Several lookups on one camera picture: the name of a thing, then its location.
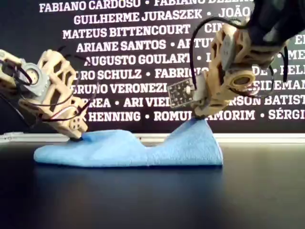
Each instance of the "printed name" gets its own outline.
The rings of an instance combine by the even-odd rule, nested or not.
[[[141,0],[91,0],[72,1],[72,2],[53,2],[40,3],[40,13],[66,12],[66,11],[84,11],[84,10],[103,10],[103,9],[122,9],[138,8],[141,6]]]
[[[131,26],[63,30],[62,39],[88,39],[105,37],[133,37],[190,34],[190,24]]]

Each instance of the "black backdrop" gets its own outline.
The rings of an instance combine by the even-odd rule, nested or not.
[[[247,0],[176,0],[176,1],[140,1],[140,0],[126,0],[121,1],[134,5],[139,4],[139,7],[133,8],[115,8],[115,9],[99,9],[90,10],[89,7],[98,5],[100,3],[105,7],[106,3],[118,2],[114,1],[83,1],[80,3],[82,6],[86,6],[86,10],[78,11],[61,11],[50,12],[50,9],[55,7],[48,7],[48,4],[39,5],[41,1],[38,0],[17,0],[1,1],[0,9],[0,48],[4,49],[15,56],[22,57],[28,62],[37,62],[41,53],[47,49],[56,50],[62,45],[66,45],[67,48],[63,51],[65,54],[78,54],[83,57],[97,57],[97,56],[119,56],[119,55],[133,55],[135,59],[134,64],[118,64],[118,65],[98,65],[98,66],[84,66],[84,62],[71,59],[73,67],[77,71],[92,71],[94,79],[85,79],[84,75],[81,79],[81,85],[86,85],[90,88],[96,84],[96,77],[102,75],[102,71],[105,70],[118,70],[118,69],[131,69],[132,75],[135,76],[136,69],[141,70],[141,76],[138,79],[103,79],[100,80],[103,89],[108,88],[106,93],[98,93],[97,98],[103,99],[104,107],[91,107],[88,110],[86,116],[90,131],[103,130],[103,129],[125,129],[136,133],[169,133],[178,127],[185,115],[173,116],[173,111],[167,107],[155,107],[151,102],[152,97],[163,97],[163,100],[167,97],[167,92],[162,90],[160,85],[162,83],[173,83],[180,81],[184,78],[177,77],[174,74],[174,78],[157,78],[158,75],[165,76],[165,74],[157,74],[155,69],[165,69],[163,72],[169,72],[169,69],[189,69],[189,63],[186,60],[183,63],[153,63],[142,64],[140,56],[149,58],[149,55],[154,54],[166,54],[166,59],[177,57],[178,53],[187,56],[188,46],[187,39],[190,39],[191,33],[197,24],[209,17],[210,15],[222,15],[225,11],[227,17],[238,18],[243,15],[247,16],[250,10],[253,8],[252,1]],[[187,4],[190,2],[197,2],[197,4]],[[40,12],[40,10],[49,10],[49,12]],[[143,21],[142,17],[145,16],[145,12],[151,11],[164,11],[159,13],[165,15],[167,20],[155,20],[155,21]],[[97,15],[100,14],[114,14],[119,13],[131,13],[138,12],[139,21],[129,22],[109,22],[109,23],[95,23],[95,24],[78,24],[78,20],[74,21],[74,18],[78,19],[81,15]],[[180,31],[176,31],[178,34],[164,34],[164,28],[166,25],[175,25],[172,27],[180,28]],[[140,35],[140,32],[148,30],[148,26],[157,26],[156,31],[162,34],[159,35]],[[119,27],[138,27],[137,36],[127,33],[126,36],[110,35],[110,31],[114,31]],[[76,35],[80,36],[80,29],[96,31],[106,31],[107,35],[99,38],[82,38],[76,39]],[[195,66],[198,68],[207,67],[208,55],[210,48],[207,47],[214,37],[214,32],[218,29],[217,22],[208,24],[199,33],[198,47],[195,49]],[[129,50],[122,51],[122,48],[126,48],[126,44],[136,41],[152,41],[154,45],[159,44],[160,49],[144,49],[143,50]],[[85,43],[99,43],[101,42],[117,42],[118,49],[111,52],[77,52],[77,50],[85,49]],[[282,79],[282,60],[277,58],[273,63],[273,67],[276,69],[276,85],[275,92],[272,97],[265,101],[250,101],[249,99],[238,98],[236,105],[229,106],[225,111],[221,112],[218,116],[210,118],[208,120],[209,125],[215,133],[302,133],[305,119],[304,112],[304,95],[305,89],[305,54],[303,49],[303,36],[299,35],[297,38],[293,38],[289,44],[290,50],[290,71],[289,82],[285,86],[280,80]],[[183,74],[183,77],[189,76],[189,71]],[[261,93],[267,93],[268,87],[270,88],[270,77],[265,73],[255,71],[257,73],[257,85],[261,86]],[[140,84],[150,83],[151,90],[155,88],[154,93],[117,93],[114,89],[120,87],[126,88],[126,85],[132,85],[134,89],[139,88]],[[90,98],[91,94],[79,94],[81,88],[78,88],[76,96],[81,98]],[[142,106],[140,107],[124,107],[131,98],[142,98]],[[109,100],[111,107],[106,107],[105,101]],[[1,131],[23,131],[24,126],[18,120],[17,115],[13,114],[10,108],[3,102],[1,102],[2,114],[1,114]],[[107,121],[106,116],[110,116],[110,112],[138,112],[140,114],[140,120],[135,121]],[[46,126],[39,126],[35,131],[51,131]]]

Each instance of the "table surface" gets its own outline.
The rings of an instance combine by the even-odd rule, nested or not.
[[[2,229],[303,229],[305,145],[222,144],[224,167],[37,165],[0,145]]]

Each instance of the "black wire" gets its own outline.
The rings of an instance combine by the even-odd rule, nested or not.
[[[77,59],[80,59],[80,60],[83,60],[83,61],[88,61],[87,59],[81,57],[81,56],[78,56],[78,55],[71,55],[71,54],[67,54],[64,56],[64,58],[68,58],[68,57],[74,57],[74,58],[77,58]],[[74,119],[78,116],[80,116],[82,114],[82,112],[84,110],[87,109],[87,107],[89,107],[89,105],[92,103],[93,99],[96,97],[96,94],[97,94],[97,90],[95,91],[95,93],[93,94],[93,96],[89,99],[89,101],[81,108],[81,109],[78,109],[78,112],[77,114],[75,114],[74,116],[70,117],[70,118],[61,118],[61,119],[41,119],[42,122],[62,122],[62,121],[68,121],[68,120],[71,120],[71,119]]]
[[[288,64],[289,64],[289,59],[288,59],[288,48],[287,46],[284,47],[284,55],[280,52],[283,61],[284,61],[284,75],[283,75],[283,82],[286,83],[288,79]]]
[[[194,43],[195,43],[195,38],[197,36],[197,33],[199,32],[199,30],[206,24],[209,23],[211,21],[221,21],[224,22],[226,24],[229,24],[239,30],[244,30],[247,29],[247,25],[237,25],[235,23],[233,23],[231,20],[226,19],[226,18],[221,18],[221,17],[210,17],[204,21],[202,21],[194,30],[193,34],[192,34],[192,38],[191,38],[191,42],[190,42],[190,50],[189,50],[189,54],[190,54],[190,68],[191,68],[191,73],[192,73],[192,80],[193,80],[193,84],[195,87],[195,90],[197,90],[197,85],[196,85],[196,74],[195,74],[195,67],[194,67],[194,59],[193,59],[193,50],[194,50]]]
[[[0,98],[7,104],[9,105],[20,117],[20,119],[22,120],[22,122],[28,127],[31,128],[32,125],[30,125],[26,119],[24,118],[24,116],[21,114],[21,112],[6,98],[5,95],[0,93]]]
[[[20,83],[22,85],[26,85],[26,86],[30,86],[30,85],[33,84],[32,78],[29,76],[29,74],[23,68],[21,68],[21,66],[14,67],[14,66],[10,65],[8,62],[2,61],[2,60],[0,60],[0,64],[5,65],[6,67],[11,68],[14,71],[14,74],[17,71],[20,71],[27,78],[27,80],[29,81],[29,82],[25,82],[24,80],[22,80],[20,78],[14,78],[15,82],[17,81],[18,83]]]
[[[284,75],[283,75],[283,82],[287,82],[287,79],[288,79],[288,62],[289,62],[289,59],[288,59],[288,48],[287,46],[284,47],[284,53],[283,54],[282,52],[280,52],[279,54],[281,54],[282,58],[283,58],[283,62],[284,62]],[[272,93],[273,93],[273,90],[274,90],[274,84],[275,84],[275,79],[274,79],[274,71],[273,71],[273,68],[272,66],[270,65],[269,66],[269,70],[271,72],[271,81],[272,81],[272,84],[271,84],[271,90],[270,90],[270,93],[268,95],[264,95],[264,96],[255,96],[255,95],[250,95],[246,92],[240,92],[236,89],[233,89],[233,88],[230,88],[230,90],[232,92],[234,92],[235,94],[237,95],[241,95],[241,96],[244,96],[244,97],[250,97],[250,98],[260,98],[260,99],[265,99],[267,97],[269,97]]]

